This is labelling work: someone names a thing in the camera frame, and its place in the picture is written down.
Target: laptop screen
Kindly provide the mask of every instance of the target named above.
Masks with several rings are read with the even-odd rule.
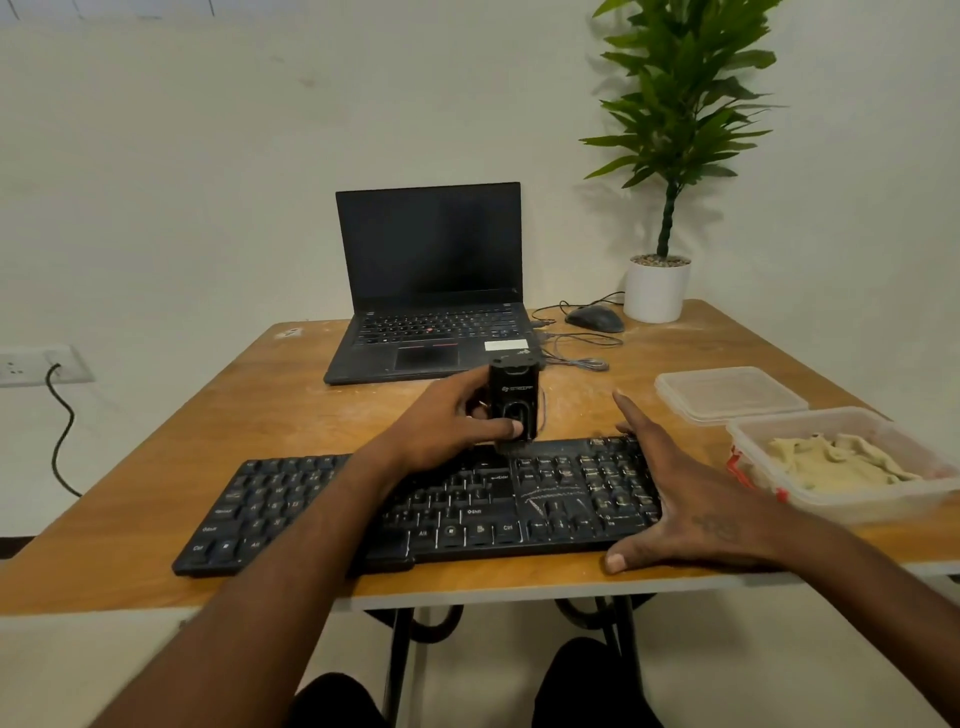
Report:
[[[523,300],[520,184],[337,193],[353,304]]]

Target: ctrl key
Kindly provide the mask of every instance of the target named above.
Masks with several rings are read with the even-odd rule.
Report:
[[[194,541],[186,548],[186,560],[191,564],[205,564],[212,541]]]

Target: wall socket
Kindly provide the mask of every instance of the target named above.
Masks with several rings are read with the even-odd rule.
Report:
[[[90,370],[69,344],[6,347],[0,348],[0,387],[42,386],[54,364],[60,364],[50,377],[54,384],[93,381]]]

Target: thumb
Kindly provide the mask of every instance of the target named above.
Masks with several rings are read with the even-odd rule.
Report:
[[[651,526],[634,536],[618,541],[604,558],[604,571],[609,574],[627,569],[642,569],[668,558],[664,543],[663,523]]]
[[[469,445],[488,443],[491,440],[513,440],[523,432],[523,425],[517,420],[501,417],[496,420],[463,419],[464,439]]]

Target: left hand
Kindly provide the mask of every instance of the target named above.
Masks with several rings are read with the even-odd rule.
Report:
[[[483,366],[438,379],[372,444],[388,449],[404,473],[418,473],[442,465],[471,445],[513,440],[523,431],[516,420],[489,420],[482,406],[467,413],[489,377],[490,367]]]

